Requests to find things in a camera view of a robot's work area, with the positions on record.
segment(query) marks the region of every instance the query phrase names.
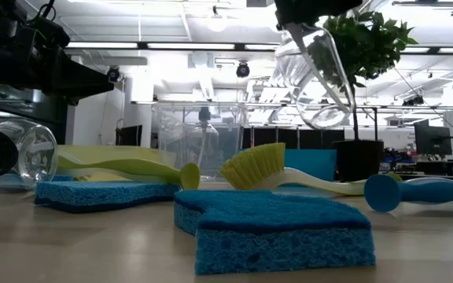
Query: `plastic box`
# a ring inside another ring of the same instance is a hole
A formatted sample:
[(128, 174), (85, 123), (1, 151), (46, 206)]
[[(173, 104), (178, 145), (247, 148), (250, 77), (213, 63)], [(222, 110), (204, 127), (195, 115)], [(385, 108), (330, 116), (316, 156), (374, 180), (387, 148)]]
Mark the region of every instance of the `plastic box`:
[(159, 102), (159, 149), (176, 154), (174, 167), (194, 162), (202, 181), (215, 181), (222, 164), (238, 153), (244, 115), (238, 103)]

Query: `blue brush handle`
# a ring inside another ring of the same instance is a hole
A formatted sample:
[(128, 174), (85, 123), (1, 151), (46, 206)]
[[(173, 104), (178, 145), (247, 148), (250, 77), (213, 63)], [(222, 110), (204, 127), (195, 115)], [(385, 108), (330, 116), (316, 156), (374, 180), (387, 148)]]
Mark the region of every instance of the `blue brush handle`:
[(374, 210), (383, 212), (395, 209), (401, 201), (442, 204), (453, 201), (453, 182), (410, 184), (374, 175), (365, 183), (365, 198)]

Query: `security camera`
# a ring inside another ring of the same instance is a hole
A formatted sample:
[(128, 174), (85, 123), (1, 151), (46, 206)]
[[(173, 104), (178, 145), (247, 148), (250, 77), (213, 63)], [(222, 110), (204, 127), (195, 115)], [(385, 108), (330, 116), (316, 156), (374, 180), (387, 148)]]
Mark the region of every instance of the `security camera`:
[(238, 78), (246, 78), (249, 75), (249, 66), (247, 62), (239, 63), (237, 67), (237, 77)]
[(118, 83), (122, 79), (120, 74), (120, 66), (111, 66), (108, 71), (108, 81), (110, 83)]

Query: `desk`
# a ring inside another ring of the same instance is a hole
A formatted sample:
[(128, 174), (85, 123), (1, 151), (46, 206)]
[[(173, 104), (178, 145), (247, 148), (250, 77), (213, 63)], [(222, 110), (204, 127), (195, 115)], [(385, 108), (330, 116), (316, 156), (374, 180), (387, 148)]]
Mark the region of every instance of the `desk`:
[(371, 211), (377, 266), (195, 277), (195, 240), (173, 225), (172, 202), (72, 215), (0, 195), (1, 283), (453, 283), (453, 203)]

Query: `clear plastic container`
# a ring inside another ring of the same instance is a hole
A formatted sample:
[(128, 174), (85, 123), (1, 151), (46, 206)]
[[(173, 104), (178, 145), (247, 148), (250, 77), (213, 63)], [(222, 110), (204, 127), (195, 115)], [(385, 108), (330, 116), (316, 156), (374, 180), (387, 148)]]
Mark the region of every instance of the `clear plastic container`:
[(221, 166), (238, 153), (242, 107), (237, 103), (159, 102), (159, 149), (176, 153), (174, 167), (189, 162), (201, 169), (203, 181), (214, 182)]
[(57, 142), (45, 126), (24, 118), (0, 118), (0, 131), (17, 146), (19, 156), (10, 172), (0, 176), (0, 189), (30, 190), (51, 181), (57, 169)]
[[(275, 57), (302, 120), (315, 129), (340, 125), (355, 102), (333, 36), (324, 28), (305, 24), (286, 28)], [(325, 97), (332, 98), (334, 105), (316, 112), (315, 105)]]

